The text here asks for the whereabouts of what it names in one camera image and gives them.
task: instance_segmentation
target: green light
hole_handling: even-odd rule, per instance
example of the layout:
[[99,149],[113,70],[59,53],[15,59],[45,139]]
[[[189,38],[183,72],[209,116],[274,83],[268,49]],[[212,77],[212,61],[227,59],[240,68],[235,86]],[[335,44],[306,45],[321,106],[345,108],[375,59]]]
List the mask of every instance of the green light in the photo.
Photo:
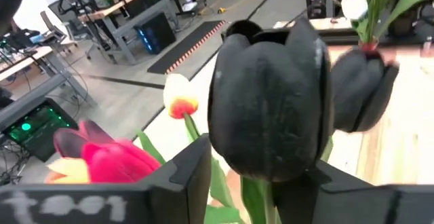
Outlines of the green light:
[[24,123],[21,125],[21,129],[23,130],[30,130],[30,128],[32,128],[32,126],[29,123]]

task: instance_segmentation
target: computer tower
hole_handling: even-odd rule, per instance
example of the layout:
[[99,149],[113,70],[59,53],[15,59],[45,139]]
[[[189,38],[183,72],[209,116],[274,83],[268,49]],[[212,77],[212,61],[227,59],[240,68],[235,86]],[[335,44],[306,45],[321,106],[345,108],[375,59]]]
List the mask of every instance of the computer tower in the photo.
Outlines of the computer tower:
[[149,54],[159,54],[176,41],[175,34],[164,13],[157,14],[148,22],[138,26],[137,31]]

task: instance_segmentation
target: flower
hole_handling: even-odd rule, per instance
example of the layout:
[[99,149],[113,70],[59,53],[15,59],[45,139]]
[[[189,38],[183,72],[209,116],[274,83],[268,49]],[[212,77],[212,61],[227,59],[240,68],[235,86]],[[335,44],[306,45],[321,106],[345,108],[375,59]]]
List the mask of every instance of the flower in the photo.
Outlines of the flower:
[[264,41],[254,45],[239,35],[224,40],[216,59],[211,144],[243,176],[299,177],[321,157],[332,127],[327,46],[307,19],[291,31],[258,33],[255,40]]
[[82,159],[60,158],[50,164],[51,172],[45,178],[47,184],[88,184],[86,162]]
[[359,20],[368,11],[367,0],[342,0],[340,4],[345,18],[349,20]]
[[50,166],[48,183],[131,183],[160,167],[146,151],[114,140],[90,120],[79,130],[57,130],[54,145],[62,158]]
[[168,75],[163,91],[163,101],[170,117],[174,119],[183,119],[185,113],[194,114],[199,106],[190,81],[181,74]]
[[334,128],[365,132],[384,113],[399,67],[384,63],[378,52],[352,49],[338,58],[332,68]]

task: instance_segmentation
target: black floor mat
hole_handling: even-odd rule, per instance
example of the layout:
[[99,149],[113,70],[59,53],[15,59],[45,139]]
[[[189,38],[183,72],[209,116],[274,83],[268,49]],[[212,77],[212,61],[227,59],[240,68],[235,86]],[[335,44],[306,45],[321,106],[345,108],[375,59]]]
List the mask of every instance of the black floor mat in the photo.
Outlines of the black floor mat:
[[167,74],[184,62],[202,43],[217,32],[224,21],[206,21],[149,67],[149,73]]

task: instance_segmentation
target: concrete floor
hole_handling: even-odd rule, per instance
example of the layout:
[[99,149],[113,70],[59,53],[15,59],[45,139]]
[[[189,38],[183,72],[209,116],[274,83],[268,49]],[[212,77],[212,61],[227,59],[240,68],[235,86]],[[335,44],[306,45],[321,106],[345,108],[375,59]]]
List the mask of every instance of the concrete floor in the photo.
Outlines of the concrete floor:
[[[178,33],[177,42],[182,41],[194,31],[203,21],[226,20],[231,22],[247,18],[263,0],[207,0],[210,9],[206,15],[196,17],[189,28]],[[223,14],[216,14],[219,7],[227,8]],[[256,10],[251,20],[263,28],[271,28],[277,21],[290,20],[306,7],[305,0],[267,0]],[[104,80],[104,77],[139,81],[164,85],[165,75],[147,73],[146,70],[170,48],[154,57],[146,57],[141,64],[135,66],[121,66],[109,64],[98,51],[92,52],[92,59],[86,60],[84,49],[88,43],[80,45],[78,50],[73,48],[73,54],[64,58],[65,63],[71,64],[70,70],[77,73],[77,79],[85,86],[89,95],[98,103],[97,107],[86,104],[77,106],[70,99],[72,93],[68,90],[54,91],[51,95],[72,116],[77,119],[90,118],[100,124],[110,135],[117,138],[133,138],[136,131],[147,125],[163,106],[163,90],[146,86],[136,86]],[[209,38],[198,50],[187,58],[174,72],[191,78],[203,66],[221,45],[220,35]],[[32,86],[46,79],[40,76],[31,81]],[[14,90],[14,97],[28,91],[28,86]],[[21,183],[40,183],[47,174],[47,168],[42,162],[32,158],[22,173]]]

